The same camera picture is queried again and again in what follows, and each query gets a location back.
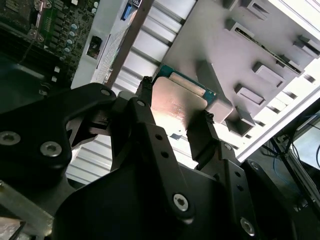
electronic component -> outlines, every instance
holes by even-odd
[[[61,11],[57,11],[56,16],[57,16],[59,19],[64,19],[65,14],[62,13]]]
[[[86,54],[94,59],[98,58],[102,39],[98,36],[92,36],[89,49]]]
[[[59,34],[58,32],[56,32],[56,31],[54,31],[54,32],[52,33],[52,35],[55,36],[56,38],[58,38],[60,34]]]
[[[63,25],[63,21],[61,19],[57,19],[55,20],[55,24],[59,25],[59,26],[62,26]]]
[[[56,49],[57,45],[54,44],[54,43],[50,43],[50,44],[49,44],[49,47],[50,47],[51,49]]]
[[[61,31],[61,27],[58,26],[58,25],[54,25],[54,30],[57,31],[57,32],[60,32]]]

capacitor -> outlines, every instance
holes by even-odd
[[[75,34],[74,31],[70,31],[70,32],[69,32],[69,35],[70,35],[71,37],[74,37],[76,34]]]
[[[76,24],[72,23],[72,24],[71,24],[71,29],[72,29],[73,31],[75,31],[75,30],[78,29],[78,26],[77,26]]]
[[[68,40],[66,41],[66,43],[69,44],[69,45],[72,45],[72,44],[75,43],[75,40],[73,40],[73,39],[68,39]]]
[[[64,51],[68,54],[68,53],[71,52],[71,48],[67,46],[67,47],[64,49]]]

metal bracket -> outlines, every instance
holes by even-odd
[[[27,36],[30,39],[35,40],[39,43],[42,43],[45,40],[44,37],[41,34],[39,34],[36,29],[30,29]]]
[[[50,9],[52,7],[52,3],[49,0],[34,0],[33,5],[37,11],[42,9]]]
[[[0,204],[26,221],[40,236],[52,232],[54,218],[11,186],[0,180]]]
[[[139,98],[131,98],[127,110],[132,122],[131,139],[139,143],[142,154],[137,164],[152,172],[168,215],[186,225],[191,224],[195,205],[166,131],[156,126],[150,107]]]

screw hole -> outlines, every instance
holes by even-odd
[[[156,134],[156,135],[155,135],[155,138],[158,139],[158,140],[162,140],[162,139],[163,139],[162,136],[159,135],[159,134]]]
[[[240,192],[243,192],[243,191],[244,191],[244,188],[243,188],[242,186],[237,185],[236,187],[239,189]]]
[[[2,137],[2,139],[5,140],[5,141],[8,141],[8,142],[13,142],[15,140],[14,136],[12,136],[10,134],[4,135]]]
[[[167,159],[169,157],[169,154],[166,151],[162,151],[161,152],[162,157],[164,157],[165,159]]]
[[[46,147],[46,149],[49,151],[49,152],[55,152],[57,150],[57,148],[53,145],[49,145]]]
[[[215,180],[217,180],[218,182],[220,181],[220,175],[219,173],[216,173],[214,176]]]

blue cable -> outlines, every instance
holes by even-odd
[[[280,174],[278,174],[277,170],[276,170],[276,158],[273,158],[273,170],[274,173],[282,180],[284,181],[288,187],[290,187],[294,192],[297,192],[298,194],[301,195],[300,191],[298,188],[296,188],[295,186],[293,186],[292,184],[290,184],[283,176],[281,176]]]

